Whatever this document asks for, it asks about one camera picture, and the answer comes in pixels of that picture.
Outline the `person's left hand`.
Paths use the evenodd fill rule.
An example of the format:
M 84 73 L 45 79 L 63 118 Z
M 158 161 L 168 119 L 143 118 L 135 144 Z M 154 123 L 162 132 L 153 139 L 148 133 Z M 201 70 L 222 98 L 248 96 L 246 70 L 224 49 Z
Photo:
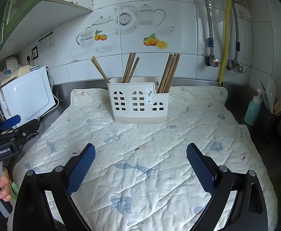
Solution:
M 9 179 L 8 171 L 3 167 L 3 173 L 0 177 L 0 198 L 5 202 L 10 202 L 12 199 L 12 181 Z

